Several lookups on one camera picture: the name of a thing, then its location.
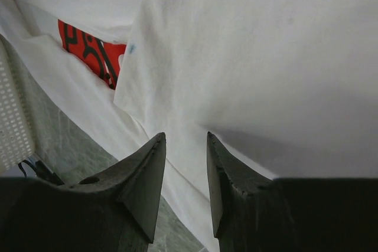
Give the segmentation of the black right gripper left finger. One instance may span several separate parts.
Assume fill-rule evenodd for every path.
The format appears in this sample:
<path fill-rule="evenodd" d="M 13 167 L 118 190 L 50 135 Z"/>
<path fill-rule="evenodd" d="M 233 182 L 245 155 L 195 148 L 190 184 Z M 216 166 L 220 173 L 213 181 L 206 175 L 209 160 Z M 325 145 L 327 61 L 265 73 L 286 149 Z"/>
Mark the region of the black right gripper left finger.
<path fill-rule="evenodd" d="M 147 251 L 154 241 L 164 133 L 74 185 L 1 179 L 2 251 Z"/>

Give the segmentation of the white t-shirt with red print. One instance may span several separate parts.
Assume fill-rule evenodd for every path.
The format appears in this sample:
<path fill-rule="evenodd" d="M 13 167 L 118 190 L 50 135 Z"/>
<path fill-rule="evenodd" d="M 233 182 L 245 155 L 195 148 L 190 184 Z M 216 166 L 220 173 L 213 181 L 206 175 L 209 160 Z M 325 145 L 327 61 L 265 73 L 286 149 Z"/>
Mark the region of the white t-shirt with red print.
<path fill-rule="evenodd" d="M 208 251 L 207 132 L 269 178 L 377 176 L 377 0 L 1 0 L 1 34 L 116 159 L 166 134 Z"/>

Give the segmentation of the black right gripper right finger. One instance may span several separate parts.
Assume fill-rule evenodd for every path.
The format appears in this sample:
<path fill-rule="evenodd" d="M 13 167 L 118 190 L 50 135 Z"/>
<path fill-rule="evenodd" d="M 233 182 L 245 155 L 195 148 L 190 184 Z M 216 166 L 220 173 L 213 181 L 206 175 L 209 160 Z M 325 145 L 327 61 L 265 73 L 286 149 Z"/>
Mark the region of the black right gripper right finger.
<path fill-rule="evenodd" d="M 213 234 L 221 251 L 376 251 L 377 180 L 270 180 L 207 135 Z"/>

